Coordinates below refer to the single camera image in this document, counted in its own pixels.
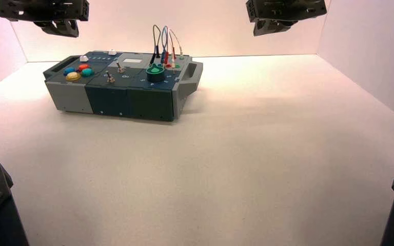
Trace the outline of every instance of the display screen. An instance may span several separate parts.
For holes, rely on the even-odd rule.
[[[141,60],[141,59],[128,59],[128,58],[126,58],[126,59],[124,59],[124,63],[140,63],[140,62],[142,62],[143,60]]]

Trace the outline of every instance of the control panel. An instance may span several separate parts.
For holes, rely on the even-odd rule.
[[[58,110],[173,121],[197,90],[203,64],[163,56],[114,50],[70,56],[44,72],[46,86]]]

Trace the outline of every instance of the red button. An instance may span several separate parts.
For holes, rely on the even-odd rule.
[[[87,68],[90,68],[90,65],[82,64],[79,66],[79,68],[77,70],[78,70],[78,72],[81,72],[82,70],[87,69]]]

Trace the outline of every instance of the yellow button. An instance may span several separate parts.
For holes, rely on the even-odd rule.
[[[81,78],[81,75],[76,72],[71,72],[71,73],[67,74],[67,76],[66,76],[67,81],[76,81],[80,78]]]

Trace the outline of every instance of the white button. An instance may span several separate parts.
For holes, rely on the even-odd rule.
[[[117,51],[115,51],[115,50],[110,50],[110,51],[108,52],[108,55],[117,55]]]
[[[88,57],[86,55],[81,55],[79,57],[79,61],[82,63],[86,63],[86,62],[88,62]]]

